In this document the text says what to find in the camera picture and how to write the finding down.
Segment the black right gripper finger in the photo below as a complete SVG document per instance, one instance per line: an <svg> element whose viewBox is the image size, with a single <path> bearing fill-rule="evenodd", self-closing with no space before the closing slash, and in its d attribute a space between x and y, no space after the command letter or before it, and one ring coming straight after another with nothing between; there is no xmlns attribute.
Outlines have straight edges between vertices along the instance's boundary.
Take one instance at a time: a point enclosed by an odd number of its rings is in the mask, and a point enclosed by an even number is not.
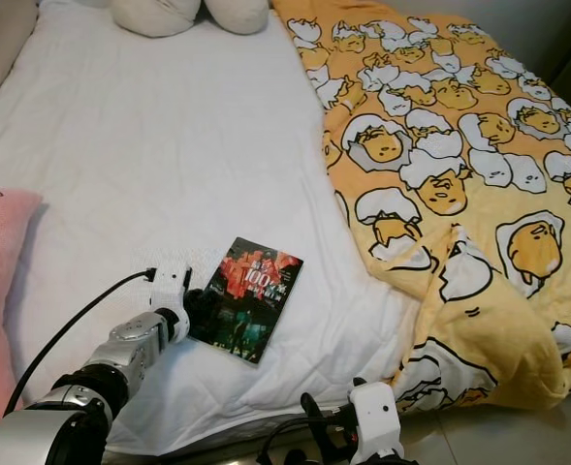
<svg viewBox="0 0 571 465"><path fill-rule="evenodd" d="M310 430L319 451L333 451L333 442L331 442L328 433L328 417L321 411L319 404L317 404L316 400L313 399L312 395L307 393L307 391L304 391L303 394L300 395L300 404L308 419L308 430Z"/></svg>

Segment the dark red cover book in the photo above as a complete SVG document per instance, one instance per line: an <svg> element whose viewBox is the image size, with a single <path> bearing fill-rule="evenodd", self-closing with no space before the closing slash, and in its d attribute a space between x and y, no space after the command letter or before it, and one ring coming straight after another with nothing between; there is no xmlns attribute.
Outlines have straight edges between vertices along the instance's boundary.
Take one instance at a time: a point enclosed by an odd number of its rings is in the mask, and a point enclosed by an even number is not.
<svg viewBox="0 0 571 465"><path fill-rule="evenodd" d="M196 340L258 364L302 267L293 254L238 236L204 287L223 295L217 336Z"/></svg>

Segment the white quilted bed sheet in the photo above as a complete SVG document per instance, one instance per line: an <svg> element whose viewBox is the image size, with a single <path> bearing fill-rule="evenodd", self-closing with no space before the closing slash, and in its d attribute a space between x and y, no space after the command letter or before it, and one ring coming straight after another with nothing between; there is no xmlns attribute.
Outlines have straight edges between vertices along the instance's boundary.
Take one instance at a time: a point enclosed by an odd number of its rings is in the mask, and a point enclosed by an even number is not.
<svg viewBox="0 0 571 465"><path fill-rule="evenodd" d="M148 39L103 0L38 0L0 88L0 189L37 192L3 307L24 369L96 305L33 373L25 400L81 367L113 326L146 310L130 275L168 262L208 282L238 236L303 260L266 357L187 340L149 369L107 451L165 455L243 422L285 415L304 391L346 398L395 371L413 297L378 282L353 243L321 150L322 110L288 30L229 34L204 21Z"/></svg>

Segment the yellow cartoon egg blanket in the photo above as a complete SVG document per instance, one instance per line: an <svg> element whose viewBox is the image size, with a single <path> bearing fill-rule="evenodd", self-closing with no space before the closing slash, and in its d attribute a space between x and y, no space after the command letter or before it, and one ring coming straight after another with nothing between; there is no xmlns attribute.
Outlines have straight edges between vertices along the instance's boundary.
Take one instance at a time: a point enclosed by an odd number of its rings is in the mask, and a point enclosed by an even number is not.
<svg viewBox="0 0 571 465"><path fill-rule="evenodd" d="M397 407L555 406L571 391L571 107L465 18L270 2L366 270L421 304L387 377Z"/></svg>

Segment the cream pillow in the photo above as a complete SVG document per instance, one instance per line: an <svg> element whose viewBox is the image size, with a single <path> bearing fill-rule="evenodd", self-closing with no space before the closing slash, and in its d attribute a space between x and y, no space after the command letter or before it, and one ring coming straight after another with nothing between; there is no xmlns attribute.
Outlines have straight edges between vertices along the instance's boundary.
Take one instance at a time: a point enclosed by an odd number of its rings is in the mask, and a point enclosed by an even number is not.
<svg viewBox="0 0 571 465"><path fill-rule="evenodd" d="M144 37L171 37L195 25L202 0L111 0L113 22Z"/></svg>
<svg viewBox="0 0 571 465"><path fill-rule="evenodd" d="M204 5L219 27L237 35L259 34L271 12L270 0L204 0Z"/></svg>

